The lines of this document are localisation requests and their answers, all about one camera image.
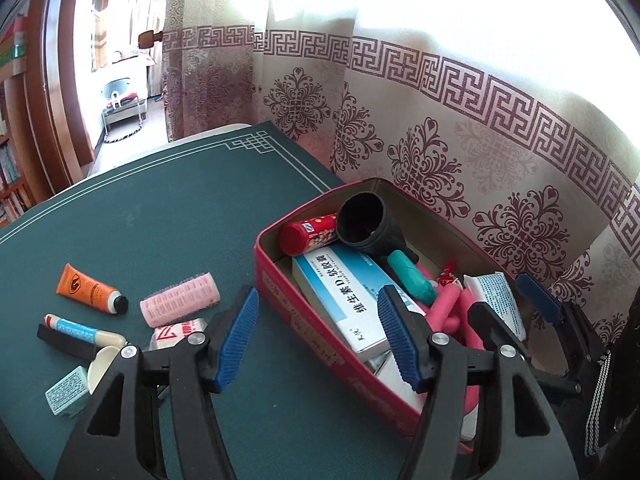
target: green tablecloth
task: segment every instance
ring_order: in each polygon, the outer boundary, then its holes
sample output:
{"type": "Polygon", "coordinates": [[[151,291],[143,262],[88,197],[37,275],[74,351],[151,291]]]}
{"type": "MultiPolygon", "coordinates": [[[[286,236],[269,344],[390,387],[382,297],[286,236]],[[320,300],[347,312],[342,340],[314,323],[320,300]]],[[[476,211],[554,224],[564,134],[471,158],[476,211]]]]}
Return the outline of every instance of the green tablecloth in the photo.
{"type": "MultiPolygon", "coordinates": [[[[258,232],[340,180],[261,124],[172,146],[91,178],[0,230],[0,418],[28,460],[52,478],[75,419],[44,392],[81,364],[36,338],[47,313],[124,334],[152,330],[138,302],[210,271],[227,308],[254,282],[258,232]],[[54,291],[66,263],[118,288],[125,316],[54,291]]],[[[264,301],[238,378],[214,397],[239,479],[392,479],[408,441],[335,378],[264,301]]],[[[161,410],[167,472],[180,478],[170,402],[161,410]]]]}

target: teal roll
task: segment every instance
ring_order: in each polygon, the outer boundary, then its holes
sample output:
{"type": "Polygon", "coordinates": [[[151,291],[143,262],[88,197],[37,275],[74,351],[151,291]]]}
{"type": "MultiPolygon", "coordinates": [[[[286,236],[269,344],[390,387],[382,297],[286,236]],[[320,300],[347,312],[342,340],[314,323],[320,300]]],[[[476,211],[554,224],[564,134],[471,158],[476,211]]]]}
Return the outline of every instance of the teal roll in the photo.
{"type": "Polygon", "coordinates": [[[394,270],[409,295],[425,306],[430,306],[433,303],[438,295],[436,290],[402,251],[393,251],[386,258],[386,262],[394,270]]]}

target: tiled floor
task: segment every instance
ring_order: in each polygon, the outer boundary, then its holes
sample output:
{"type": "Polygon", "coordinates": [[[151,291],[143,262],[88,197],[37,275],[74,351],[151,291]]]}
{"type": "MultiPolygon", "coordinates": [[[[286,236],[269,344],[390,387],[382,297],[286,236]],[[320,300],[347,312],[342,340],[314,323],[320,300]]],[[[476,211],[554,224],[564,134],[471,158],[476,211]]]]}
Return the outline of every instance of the tiled floor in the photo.
{"type": "MultiPolygon", "coordinates": [[[[148,152],[167,143],[166,123],[164,122],[164,102],[149,99],[146,104],[146,121],[142,129],[133,136],[114,142],[102,144],[94,166],[89,175],[111,170],[134,160],[137,155],[148,152]]],[[[113,139],[124,136],[138,127],[138,117],[118,121],[109,126],[109,136],[113,139]]]]}

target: red box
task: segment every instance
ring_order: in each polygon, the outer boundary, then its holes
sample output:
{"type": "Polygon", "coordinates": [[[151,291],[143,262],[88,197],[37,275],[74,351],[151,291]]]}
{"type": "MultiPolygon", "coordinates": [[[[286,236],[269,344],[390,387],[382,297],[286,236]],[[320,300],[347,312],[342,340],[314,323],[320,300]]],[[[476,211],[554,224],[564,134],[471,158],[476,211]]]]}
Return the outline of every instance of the red box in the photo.
{"type": "MultiPolygon", "coordinates": [[[[408,245],[418,253],[421,264],[432,275],[437,275],[445,264],[455,259],[456,274],[460,278],[463,274],[480,276],[500,271],[510,280],[512,290],[514,286],[507,272],[473,241],[415,198],[381,178],[332,189],[258,235],[254,253],[260,294],[338,377],[364,397],[373,410],[383,415],[402,434],[414,436],[420,412],[381,383],[316,314],[291,276],[291,258],[278,246],[278,232],[287,222],[335,213],[350,196],[363,191],[372,191],[382,197],[408,245]]],[[[514,296],[522,312],[524,302],[515,291],[514,296]]]]}

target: black cup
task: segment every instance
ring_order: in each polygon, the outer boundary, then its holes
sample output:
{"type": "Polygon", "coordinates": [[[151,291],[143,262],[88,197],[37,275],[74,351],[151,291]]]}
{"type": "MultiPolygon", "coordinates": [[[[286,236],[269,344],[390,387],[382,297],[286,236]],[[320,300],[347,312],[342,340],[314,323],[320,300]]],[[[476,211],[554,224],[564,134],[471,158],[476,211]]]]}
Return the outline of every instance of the black cup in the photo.
{"type": "Polygon", "coordinates": [[[364,253],[389,256],[400,250],[414,264],[418,262],[418,255],[406,246],[396,220],[375,193],[358,193],[342,204],[335,230],[343,244],[364,253]]]}

